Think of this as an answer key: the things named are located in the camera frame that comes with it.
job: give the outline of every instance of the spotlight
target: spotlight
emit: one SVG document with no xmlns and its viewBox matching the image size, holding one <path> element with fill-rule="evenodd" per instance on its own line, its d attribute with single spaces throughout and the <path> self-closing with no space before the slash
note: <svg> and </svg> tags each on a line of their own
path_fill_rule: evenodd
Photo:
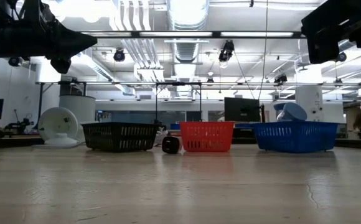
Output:
<svg viewBox="0 0 361 224">
<path fill-rule="evenodd" d="M 116 62 L 123 62 L 125 60 L 124 49 L 116 49 L 113 58 Z"/>
<path fill-rule="evenodd" d="M 24 60 L 20 57 L 11 57 L 8 62 L 9 65 L 12 67 L 20 67 L 23 64 Z"/>
<path fill-rule="evenodd" d="M 275 83 L 285 83 L 287 82 L 287 76 L 286 74 L 282 73 L 274 78 Z"/>
<path fill-rule="evenodd" d="M 334 83 L 341 83 L 342 84 L 342 79 L 340 78 L 336 78 Z"/>
<path fill-rule="evenodd" d="M 233 56 L 233 51 L 235 50 L 235 45 L 232 40 L 226 40 L 225 45 L 219 54 L 219 62 L 227 62 Z"/>
<path fill-rule="evenodd" d="M 50 65 L 56 69 L 57 72 L 61 74 L 67 74 L 70 66 L 71 66 L 71 59 L 69 58 L 53 58 L 50 61 Z"/>
<path fill-rule="evenodd" d="M 335 62 L 344 62 L 347 60 L 347 54 L 341 53 L 338 55 L 338 57 L 335 59 Z"/>
</svg>

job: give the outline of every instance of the cable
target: cable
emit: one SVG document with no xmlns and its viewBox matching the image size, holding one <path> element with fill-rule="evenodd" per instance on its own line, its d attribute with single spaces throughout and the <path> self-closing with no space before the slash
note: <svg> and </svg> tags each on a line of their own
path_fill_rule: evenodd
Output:
<svg viewBox="0 0 361 224">
<path fill-rule="evenodd" d="M 14 8 L 14 12 L 15 12 L 16 15 L 17 15 L 17 19 L 20 20 L 20 15 L 19 15 L 19 13 L 17 12 L 17 9 L 16 9 L 16 8 Z"/>
<path fill-rule="evenodd" d="M 258 99 L 261 98 L 263 80 L 265 79 L 266 45 L 268 43 L 268 8 L 269 8 L 268 6 L 269 6 L 269 0 L 266 0 L 265 49 L 263 52 L 262 81 L 261 81 L 260 94 L 258 95 Z"/>
<path fill-rule="evenodd" d="M 234 51 L 234 53 L 235 53 L 235 57 L 236 57 L 236 60 L 237 60 L 237 63 L 238 63 L 238 67 L 240 68 L 241 74 L 242 74 L 243 77 L 244 77 L 244 81 L 245 81 L 245 83 L 247 84 L 247 87 L 248 87 L 248 89 L 250 90 L 250 93 L 251 93 L 251 95 L 253 96 L 253 99 L 255 100 L 255 96 L 254 96 L 254 94 L 253 94 L 253 91 L 252 91 L 252 89 L 250 88 L 250 86 L 249 86 L 249 84 L 248 84 L 248 82 L 247 82 L 247 79 L 245 78 L 245 74 L 244 74 L 243 69 L 241 68 L 240 62 L 238 61 L 237 54 L 236 54 L 236 50 L 233 50 L 233 51 Z"/>
</svg>

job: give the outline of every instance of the black light fixture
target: black light fixture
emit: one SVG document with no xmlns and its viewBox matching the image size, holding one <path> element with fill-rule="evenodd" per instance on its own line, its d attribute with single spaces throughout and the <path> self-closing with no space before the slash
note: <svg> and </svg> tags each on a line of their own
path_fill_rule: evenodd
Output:
<svg viewBox="0 0 361 224">
<path fill-rule="evenodd" d="M 118 48 L 114 53 L 114 61 L 116 62 L 123 62 L 125 60 L 124 49 Z"/>
<path fill-rule="evenodd" d="M 20 67 L 23 64 L 23 58 L 20 57 L 11 57 L 8 61 L 9 65 L 12 67 Z"/>
<path fill-rule="evenodd" d="M 220 62 L 227 62 L 233 56 L 233 51 L 235 50 L 235 45 L 233 44 L 232 40 L 226 40 L 225 44 L 223 45 L 222 50 L 219 54 L 219 61 Z"/>
<path fill-rule="evenodd" d="M 275 83 L 285 83 L 287 82 L 287 75 L 282 73 L 274 78 Z"/>
<path fill-rule="evenodd" d="M 345 54 L 344 52 L 342 52 L 341 54 L 338 55 L 338 57 L 335 59 L 335 62 L 344 62 L 347 60 L 347 54 Z"/>
<path fill-rule="evenodd" d="M 340 83 L 342 84 L 342 79 L 336 77 L 334 83 Z"/>
</svg>

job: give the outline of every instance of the ceiling light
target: ceiling light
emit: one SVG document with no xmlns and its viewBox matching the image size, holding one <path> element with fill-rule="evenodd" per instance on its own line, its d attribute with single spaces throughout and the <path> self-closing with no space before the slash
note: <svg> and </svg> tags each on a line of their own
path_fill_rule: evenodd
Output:
<svg viewBox="0 0 361 224">
<path fill-rule="evenodd" d="M 209 40 L 177 40 L 177 39 L 173 39 L 173 40 L 164 40 L 164 43 L 166 44 L 207 44 L 209 43 Z"/>
<path fill-rule="evenodd" d="M 221 37 L 291 37 L 293 32 L 221 32 Z"/>
<path fill-rule="evenodd" d="M 122 85 L 155 85 L 154 82 L 121 82 Z"/>
<path fill-rule="evenodd" d="M 92 37 L 131 37 L 130 32 L 82 32 L 82 34 L 91 35 Z"/>
<path fill-rule="evenodd" d="M 210 37 L 212 32 L 140 32 L 141 37 Z"/>
<path fill-rule="evenodd" d="M 210 82 L 203 82 L 203 83 L 201 83 L 202 85 L 212 85 L 212 83 L 210 83 Z M 221 85 L 237 85 L 237 83 L 232 83 L 232 82 L 229 82 L 229 83 L 225 83 L 225 82 L 222 82 L 222 83 L 215 83 L 215 84 L 221 84 Z"/>
<path fill-rule="evenodd" d="M 87 85 L 111 85 L 112 82 L 87 82 Z"/>
</svg>

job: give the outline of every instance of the metal frame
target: metal frame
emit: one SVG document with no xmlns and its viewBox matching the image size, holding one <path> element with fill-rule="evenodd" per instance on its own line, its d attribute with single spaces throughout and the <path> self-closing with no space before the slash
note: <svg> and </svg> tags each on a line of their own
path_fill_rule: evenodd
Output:
<svg viewBox="0 0 361 224">
<path fill-rule="evenodd" d="M 144 34 L 154 34 L 154 33 L 190 33 L 190 35 L 141 35 Z M 297 31 L 265 31 L 265 30 L 254 30 L 254 31 L 234 31 L 234 30 L 199 30 L 199 32 L 210 32 L 211 35 L 201 36 L 201 35 L 193 35 L 196 31 L 173 31 L 173 30 L 127 30 L 127 31 L 82 31 L 83 34 L 91 35 L 96 37 L 97 39 L 306 39 L 306 37 Z M 268 35 L 265 37 L 256 36 L 256 35 L 235 35 L 235 36 L 222 36 L 222 32 L 232 32 L 232 33 L 293 33 L 292 36 L 276 36 L 276 35 Z"/>
<path fill-rule="evenodd" d="M 185 85 L 198 85 L 200 87 L 200 121 L 203 118 L 202 112 L 202 83 L 201 82 L 157 82 L 156 83 L 156 120 L 158 122 L 158 86 L 159 85 L 172 85 L 172 86 L 185 86 Z"/>
<path fill-rule="evenodd" d="M 83 93 L 82 95 L 83 96 L 86 96 L 87 95 L 87 82 L 80 82 L 80 83 L 69 83 L 69 84 L 59 84 L 59 83 L 45 83 L 45 82 L 37 82 L 35 84 L 39 84 L 40 87 L 39 87 L 39 105 L 38 105 L 38 121 L 39 121 L 39 118 L 41 117 L 41 112 L 42 112 L 42 97 L 44 95 L 44 93 L 54 84 L 57 84 L 57 85 L 76 85 L 76 84 L 82 84 L 83 85 Z M 47 88 L 44 89 L 44 85 L 45 84 L 49 84 L 49 86 Z"/>
<path fill-rule="evenodd" d="M 172 82 L 163 82 L 163 85 L 171 85 Z M 154 82 L 87 82 L 89 85 L 150 85 L 154 86 Z M 359 86 L 361 83 L 260 83 L 260 82 L 216 82 L 216 83 L 207 83 L 207 82 L 190 82 L 190 84 L 185 83 L 185 85 L 202 85 L 202 86 L 214 86 L 214 85 L 229 85 L 229 86 Z"/>
</svg>

